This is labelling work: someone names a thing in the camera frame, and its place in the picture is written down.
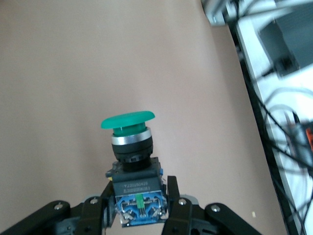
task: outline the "screw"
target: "screw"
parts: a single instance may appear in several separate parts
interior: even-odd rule
[[[59,210],[59,209],[61,209],[62,207],[63,207],[63,204],[61,204],[61,202],[59,202],[59,204],[57,204],[57,205],[54,206],[54,209],[55,209],[55,210]]]
[[[218,205],[214,204],[214,205],[211,206],[211,210],[214,211],[214,212],[219,212],[221,210],[221,208],[219,208]]]
[[[90,204],[96,204],[98,202],[98,199],[93,198],[90,200]]]
[[[183,205],[186,205],[187,202],[185,199],[181,198],[178,200],[178,203],[183,206]]]

